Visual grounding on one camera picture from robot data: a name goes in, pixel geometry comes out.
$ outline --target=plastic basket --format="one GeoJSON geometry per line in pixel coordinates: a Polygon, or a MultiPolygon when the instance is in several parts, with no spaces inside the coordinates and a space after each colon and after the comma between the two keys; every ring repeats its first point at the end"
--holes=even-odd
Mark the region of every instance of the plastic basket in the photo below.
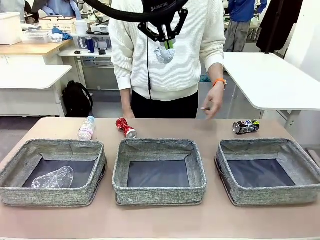
{"type": "Polygon", "coordinates": [[[71,16],[46,16],[39,19],[39,24],[43,30],[57,28],[64,33],[76,33],[76,18],[71,16]]]}
{"type": "Polygon", "coordinates": [[[47,44],[50,42],[50,31],[30,30],[22,33],[21,40],[24,44],[47,44]]]}

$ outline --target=black pants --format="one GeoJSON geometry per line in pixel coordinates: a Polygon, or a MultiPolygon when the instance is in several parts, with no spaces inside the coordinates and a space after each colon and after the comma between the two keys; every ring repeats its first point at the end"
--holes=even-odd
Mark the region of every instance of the black pants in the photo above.
{"type": "Polygon", "coordinates": [[[146,99],[132,91],[131,108],[137,119],[195,119],[199,93],[173,101],[146,99]]]}

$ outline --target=crushed can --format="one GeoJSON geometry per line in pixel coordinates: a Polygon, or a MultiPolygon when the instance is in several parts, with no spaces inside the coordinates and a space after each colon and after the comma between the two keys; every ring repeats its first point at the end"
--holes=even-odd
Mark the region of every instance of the crushed can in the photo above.
{"type": "Polygon", "coordinates": [[[259,130],[259,125],[259,121],[255,119],[237,121],[233,123],[232,130],[235,134],[253,133],[259,130]]]}

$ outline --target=desk leg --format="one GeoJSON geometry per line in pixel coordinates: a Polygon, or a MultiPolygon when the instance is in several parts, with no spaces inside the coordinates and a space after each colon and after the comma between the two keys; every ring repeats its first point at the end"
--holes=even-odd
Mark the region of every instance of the desk leg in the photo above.
{"type": "Polygon", "coordinates": [[[233,91],[233,95],[232,95],[232,99],[231,99],[229,112],[228,112],[228,116],[227,116],[228,119],[230,119],[231,114],[235,111],[235,100],[238,97],[238,95],[239,95],[239,88],[238,88],[237,85],[235,85],[234,91],[233,91]]]}
{"type": "Polygon", "coordinates": [[[58,108],[59,117],[64,118],[66,116],[63,103],[61,102],[62,98],[62,89],[61,89],[61,82],[57,81],[53,85],[53,91],[54,91],[54,98],[55,98],[55,104],[58,108]]]}
{"type": "Polygon", "coordinates": [[[297,120],[297,118],[299,117],[301,111],[291,111],[290,115],[288,116],[288,120],[285,123],[284,128],[286,130],[290,130],[293,125],[295,124],[295,121],[297,120]]]}
{"type": "Polygon", "coordinates": [[[82,69],[81,58],[80,57],[75,57],[74,61],[75,61],[76,71],[78,72],[78,76],[79,76],[79,79],[80,79],[80,83],[86,88],[87,84],[86,84],[84,71],[82,69]]]}

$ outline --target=black backpack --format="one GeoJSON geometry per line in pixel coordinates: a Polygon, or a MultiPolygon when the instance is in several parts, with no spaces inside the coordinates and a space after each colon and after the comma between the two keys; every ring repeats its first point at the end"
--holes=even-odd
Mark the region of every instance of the black backpack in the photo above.
{"type": "Polygon", "coordinates": [[[62,92],[67,118],[87,118],[94,101],[88,90],[79,82],[70,81],[62,92]]]}

